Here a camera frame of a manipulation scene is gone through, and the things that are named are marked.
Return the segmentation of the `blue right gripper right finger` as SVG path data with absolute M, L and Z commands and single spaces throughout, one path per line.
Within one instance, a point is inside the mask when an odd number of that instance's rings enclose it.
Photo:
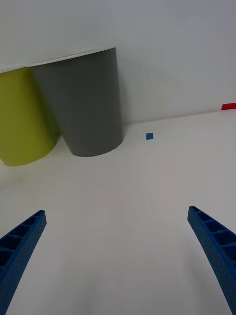
M 236 235 L 195 206 L 187 220 L 215 273 L 232 314 L 236 313 Z

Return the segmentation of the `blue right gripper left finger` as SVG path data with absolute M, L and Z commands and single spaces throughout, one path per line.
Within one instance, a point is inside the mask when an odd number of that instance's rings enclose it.
M 0 314 L 6 314 L 30 257 L 47 224 L 39 210 L 0 239 Z

